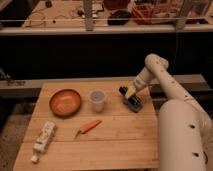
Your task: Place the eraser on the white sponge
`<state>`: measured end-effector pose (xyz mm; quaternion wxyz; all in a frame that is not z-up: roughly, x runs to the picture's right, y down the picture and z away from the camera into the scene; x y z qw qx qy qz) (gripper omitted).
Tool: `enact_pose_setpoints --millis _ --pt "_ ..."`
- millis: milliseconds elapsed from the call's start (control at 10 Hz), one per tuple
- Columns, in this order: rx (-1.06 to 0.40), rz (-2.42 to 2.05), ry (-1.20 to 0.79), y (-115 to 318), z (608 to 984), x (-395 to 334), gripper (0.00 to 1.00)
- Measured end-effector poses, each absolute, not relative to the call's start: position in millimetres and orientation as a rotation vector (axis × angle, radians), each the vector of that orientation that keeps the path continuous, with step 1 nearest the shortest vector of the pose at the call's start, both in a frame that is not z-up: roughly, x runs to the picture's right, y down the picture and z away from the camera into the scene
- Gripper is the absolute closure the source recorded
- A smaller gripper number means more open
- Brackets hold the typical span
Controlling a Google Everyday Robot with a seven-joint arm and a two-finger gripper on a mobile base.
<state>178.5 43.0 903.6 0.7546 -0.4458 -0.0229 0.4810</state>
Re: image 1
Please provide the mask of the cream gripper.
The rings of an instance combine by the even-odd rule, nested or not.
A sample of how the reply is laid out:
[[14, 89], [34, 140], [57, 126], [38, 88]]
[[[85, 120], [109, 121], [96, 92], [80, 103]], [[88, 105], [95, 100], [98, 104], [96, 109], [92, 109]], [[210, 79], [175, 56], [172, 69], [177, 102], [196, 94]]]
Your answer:
[[144, 88], [144, 86], [139, 86], [139, 85], [131, 85], [128, 88], [127, 87], [120, 87], [119, 88], [119, 92], [122, 95], [125, 95], [126, 99], [129, 99], [130, 97], [130, 101], [134, 104], [136, 103], [140, 103], [141, 99], [136, 96], [135, 94], [139, 91], [141, 91]]

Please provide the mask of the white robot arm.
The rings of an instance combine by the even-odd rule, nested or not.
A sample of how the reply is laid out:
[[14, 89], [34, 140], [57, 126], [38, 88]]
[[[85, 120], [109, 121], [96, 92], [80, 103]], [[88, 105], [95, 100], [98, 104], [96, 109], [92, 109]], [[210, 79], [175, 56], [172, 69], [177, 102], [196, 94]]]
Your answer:
[[158, 114], [158, 171], [206, 171], [202, 138], [212, 122], [197, 100], [168, 72], [168, 61], [156, 54], [128, 87], [120, 87], [129, 107], [140, 106], [136, 94], [156, 78], [167, 97]]

